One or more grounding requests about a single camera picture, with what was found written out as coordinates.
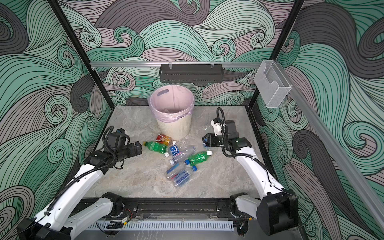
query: green soda bottle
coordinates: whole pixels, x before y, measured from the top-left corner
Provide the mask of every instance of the green soda bottle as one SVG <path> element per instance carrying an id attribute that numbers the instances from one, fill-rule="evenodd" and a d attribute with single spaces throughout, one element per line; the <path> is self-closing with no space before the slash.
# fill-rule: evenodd
<path id="1" fill-rule="evenodd" d="M 159 153 L 166 153 L 167 152 L 167 145 L 161 144 L 158 142 L 143 142 L 143 145 L 148 147 L 149 150 L 159 152 Z"/>
<path id="2" fill-rule="evenodd" d="M 198 163 L 205 162 L 208 160 L 209 156 L 212 155 L 212 151 L 206 151 L 206 152 L 199 152 L 198 154 L 190 156 L 187 160 L 185 160 L 185 164 L 189 165 L 191 167 L 195 166 Z"/>

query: cream-colored trash can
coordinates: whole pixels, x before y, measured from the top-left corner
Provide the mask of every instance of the cream-colored trash can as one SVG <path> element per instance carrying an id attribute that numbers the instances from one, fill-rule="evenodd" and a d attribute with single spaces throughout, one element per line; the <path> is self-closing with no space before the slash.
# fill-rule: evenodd
<path id="1" fill-rule="evenodd" d="M 161 133 L 178 140 L 190 130 L 195 96 L 186 87 L 167 85 L 156 89 L 148 99 Z"/>

